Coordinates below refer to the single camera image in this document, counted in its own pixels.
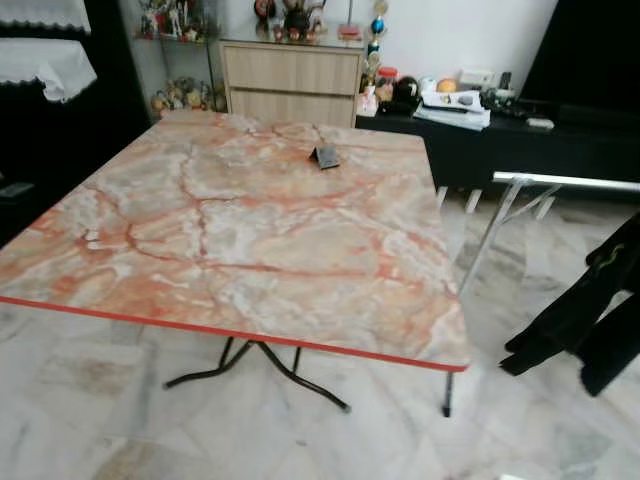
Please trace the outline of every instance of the marble floor tile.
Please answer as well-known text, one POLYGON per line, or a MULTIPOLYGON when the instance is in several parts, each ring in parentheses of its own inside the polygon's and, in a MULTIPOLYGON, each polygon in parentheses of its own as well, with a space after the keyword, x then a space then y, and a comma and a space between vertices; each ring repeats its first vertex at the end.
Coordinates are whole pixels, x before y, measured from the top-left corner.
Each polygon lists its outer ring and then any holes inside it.
MULTIPOLYGON (((441 214, 460 280, 495 202, 441 214)), ((349 402, 344 414, 283 377, 258 349, 229 373, 224 338, 0 305, 0 479, 626 480, 640 471, 640 360, 598 398, 558 355, 519 377, 503 345, 584 271, 584 255, 633 206, 556 202, 509 222, 463 298, 473 363, 456 375, 305 350, 299 373, 349 402)), ((293 349, 274 351, 285 363, 293 349)))

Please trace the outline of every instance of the red table edge trim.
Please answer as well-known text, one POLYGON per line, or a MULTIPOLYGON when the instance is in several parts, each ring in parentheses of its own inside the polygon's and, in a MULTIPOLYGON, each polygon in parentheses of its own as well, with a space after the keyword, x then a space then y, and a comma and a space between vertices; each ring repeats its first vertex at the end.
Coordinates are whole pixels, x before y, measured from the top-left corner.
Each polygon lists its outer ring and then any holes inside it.
POLYGON ((336 347, 333 345, 323 345, 323 344, 313 343, 313 342, 291 340, 291 339, 282 338, 282 337, 273 337, 271 335, 238 332, 235 330, 226 330, 224 328, 208 327, 206 325, 193 325, 193 324, 186 324, 186 323, 171 322, 168 320, 155 320, 151 318, 136 317, 134 315, 126 315, 122 313, 99 312, 96 310, 89 310, 86 308, 67 307, 64 305, 56 305, 54 303, 35 302, 33 300, 23 300, 21 298, 3 297, 1 295, 0 295, 0 303, 9 303, 13 305, 22 305, 25 307, 34 307, 34 308, 40 308, 44 310, 55 310, 58 312, 88 315, 92 317, 106 318, 108 320, 122 320, 125 322, 141 323, 143 325, 175 328, 178 330, 192 330, 196 332, 226 335, 226 336, 232 336, 236 338, 245 338, 248 340, 277 343, 280 345, 289 345, 292 347, 312 348, 314 350, 324 350, 327 352, 342 353, 346 355, 353 355, 356 357, 373 358, 375 360, 384 360, 384 361, 393 362, 393 363, 403 363, 406 365, 414 365, 417 367, 430 368, 434 370, 444 370, 446 372, 463 372, 467 368, 469 368, 469 365, 458 366, 458 365, 446 365, 446 364, 437 363, 437 362, 425 362, 420 360, 412 360, 410 358, 395 357, 393 355, 385 355, 383 353, 365 352, 362 350, 357 350, 355 348, 336 347))

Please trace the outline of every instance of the tv screen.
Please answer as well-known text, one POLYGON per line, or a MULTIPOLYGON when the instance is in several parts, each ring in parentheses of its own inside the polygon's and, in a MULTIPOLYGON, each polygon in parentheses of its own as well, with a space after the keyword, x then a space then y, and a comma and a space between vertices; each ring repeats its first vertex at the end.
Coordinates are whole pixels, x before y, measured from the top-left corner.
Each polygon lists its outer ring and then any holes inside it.
POLYGON ((520 98, 640 115, 640 2, 558 0, 520 98))

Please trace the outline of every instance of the black tv cabinet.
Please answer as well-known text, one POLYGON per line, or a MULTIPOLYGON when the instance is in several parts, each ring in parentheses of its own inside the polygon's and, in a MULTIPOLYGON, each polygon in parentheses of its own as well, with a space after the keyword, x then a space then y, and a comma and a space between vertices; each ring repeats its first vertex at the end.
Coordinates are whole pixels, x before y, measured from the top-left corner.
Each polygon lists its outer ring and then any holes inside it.
MULTIPOLYGON (((356 128, 424 139, 437 187, 496 191, 494 171, 640 182, 640 132, 560 124, 553 130, 497 117, 480 132, 403 116, 357 117, 356 128)), ((632 194, 573 189, 558 195, 638 202, 632 194)))

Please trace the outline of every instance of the clothing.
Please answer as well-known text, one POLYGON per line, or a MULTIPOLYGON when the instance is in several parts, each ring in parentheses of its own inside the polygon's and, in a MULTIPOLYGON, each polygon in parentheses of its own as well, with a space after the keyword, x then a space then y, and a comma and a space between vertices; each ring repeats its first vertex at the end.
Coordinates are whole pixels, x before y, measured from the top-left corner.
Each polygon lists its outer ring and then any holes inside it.
POLYGON ((640 290, 640 213, 586 262, 587 272, 505 345, 512 355, 501 368, 520 375, 566 350, 583 358, 583 383, 597 395, 640 352, 640 293, 598 322, 615 293, 640 290))

